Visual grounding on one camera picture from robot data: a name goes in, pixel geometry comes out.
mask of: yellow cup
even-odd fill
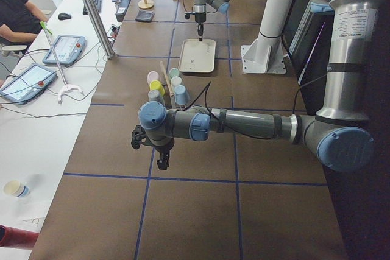
[[[149,88],[150,88],[151,91],[152,90],[158,90],[160,92],[160,94],[161,94],[161,97],[163,97],[164,94],[165,94],[165,90],[164,90],[163,84],[159,80],[152,80],[151,84],[149,85]]]

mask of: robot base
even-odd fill
[[[276,53],[272,58],[270,63],[271,56],[271,47],[268,47],[267,53],[264,56],[263,63],[258,63],[255,61],[256,57],[256,48],[257,48],[257,39],[252,43],[252,45],[241,46],[241,59],[243,61],[243,71],[244,73],[272,73],[272,74],[285,74],[286,66],[283,62],[283,51],[282,45],[278,44]]]

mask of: brown table surface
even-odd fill
[[[197,38],[181,0],[154,0],[151,23],[132,0],[37,244],[35,259],[345,259],[321,164],[304,147],[211,133],[175,140],[170,168],[130,146],[149,71],[179,64]],[[193,0],[184,0],[189,9]],[[240,46],[258,35],[266,0],[231,0],[207,15],[215,70],[183,74],[195,97],[211,81],[210,107],[291,114],[298,89],[285,75],[243,74]],[[304,113],[300,98],[299,113]]]

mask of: blue joint cap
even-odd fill
[[[336,129],[317,146],[321,163],[337,172],[353,172],[367,164],[374,153],[374,139],[357,127]]]
[[[229,2],[225,2],[225,3],[223,3],[223,5],[221,5],[218,8],[218,11],[221,13],[226,13],[228,8],[229,8]]]
[[[166,108],[159,102],[143,104],[138,112],[138,119],[145,130],[158,128],[165,120]]]
[[[210,129],[210,116],[202,113],[196,114],[190,123],[190,138],[195,141],[205,141]]]
[[[326,12],[329,15],[333,14],[335,12],[333,10],[333,8],[330,7],[330,5],[328,5],[328,4],[321,4],[321,3],[315,3],[315,2],[311,2],[310,3],[310,10],[313,13],[325,13]]]

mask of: person's arm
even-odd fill
[[[0,37],[12,43],[32,43],[37,37],[37,34],[14,32],[6,24],[3,24],[0,26]]]
[[[48,21],[48,18],[44,13],[31,1],[27,1],[24,6],[40,21]]]

